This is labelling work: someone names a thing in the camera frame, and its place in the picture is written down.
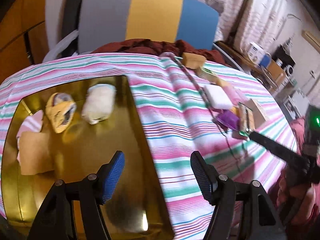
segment maroon cloth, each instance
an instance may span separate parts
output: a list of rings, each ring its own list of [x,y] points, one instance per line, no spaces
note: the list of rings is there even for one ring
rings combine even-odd
[[[290,127],[293,131],[293,134],[296,138],[298,147],[297,147],[297,154],[301,155],[303,144],[304,144],[304,122],[305,118],[298,118],[292,122],[290,122]],[[318,156],[317,160],[318,165],[320,164],[320,158]],[[277,208],[276,200],[278,197],[278,191],[279,191],[279,182],[280,179],[270,188],[268,194],[271,198],[272,203]],[[299,226],[293,226],[288,225],[286,228],[288,240],[303,240],[306,236],[307,232],[309,231],[312,224],[316,221],[317,216],[319,215],[319,207],[320,207],[320,185],[314,185],[315,191],[316,191],[316,202],[313,206],[311,215],[308,219],[308,221],[304,225]]]
[[[131,39],[122,42],[112,42],[101,46],[92,53],[106,52],[127,52],[140,53],[159,56],[163,52],[172,52],[176,56],[182,57],[184,52],[194,53],[205,56],[207,60],[229,66],[217,50],[195,49],[189,43],[183,40],[177,40],[175,43],[165,41],[151,41],[148,39]]]

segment gold tray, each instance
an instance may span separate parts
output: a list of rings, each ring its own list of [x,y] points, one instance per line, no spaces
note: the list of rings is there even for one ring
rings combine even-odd
[[[90,125],[81,119],[81,110],[89,87],[106,83],[116,87],[113,113],[108,120]],[[55,92],[70,94],[77,110],[70,126],[56,134],[44,115],[42,132],[50,133],[50,152],[54,171],[23,176],[17,161],[16,134],[23,120],[42,109]],[[174,237],[166,204],[152,156],[135,107],[128,80],[113,76],[81,80],[48,88],[23,98],[13,116],[2,157],[2,194],[9,223],[28,234],[36,213],[56,179],[66,183],[96,173],[116,152],[125,156],[123,173],[112,199],[101,206],[113,240],[168,239]],[[76,230],[85,239],[80,203],[74,201]],[[142,220],[147,217],[148,230]]]

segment striped tablecloth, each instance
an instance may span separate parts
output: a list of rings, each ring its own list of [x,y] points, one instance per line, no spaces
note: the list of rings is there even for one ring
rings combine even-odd
[[[259,131],[296,150],[294,135],[279,106],[252,76],[212,62],[206,67],[255,98],[270,121]],[[201,84],[208,83],[190,73]],[[202,239],[213,207],[201,195],[190,167],[190,154],[200,151],[219,173],[249,183],[259,180],[266,191],[277,180],[283,162],[256,143],[220,133],[191,81],[167,57],[105,53],[69,57],[30,66],[0,86],[0,156],[19,101],[65,82],[126,75],[167,203],[175,239]],[[2,197],[0,213],[5,216]]]

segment air conditioner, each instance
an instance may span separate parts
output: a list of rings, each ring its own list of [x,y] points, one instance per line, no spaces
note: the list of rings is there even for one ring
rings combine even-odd
[[[302,37],[320,53],[320,42],[308,31],[302,31]]]

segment bolt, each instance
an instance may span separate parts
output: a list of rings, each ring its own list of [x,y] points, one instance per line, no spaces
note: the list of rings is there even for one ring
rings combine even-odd
[[[96,174],[90,174],[88,176],[88,180],[95,180],[97,178],[97,175]]]
[[[56,180],[56,182],[54,184],[55,184],[55,186],[59,187],[62,185],[62,183],[63,183],[63,180],[58,179],[58,180]]]
[[[223,180],[223,181],[226,181],[228,179],[228,176],[227,175],[224,175],[224,174],[220,174],[219,175],[219,179],[220,180]]]
[[[255,186],[255,187],[260,187],[260,182],[257,181],[257,180],[254,180],[254,181],[252,182],[252,185]]]

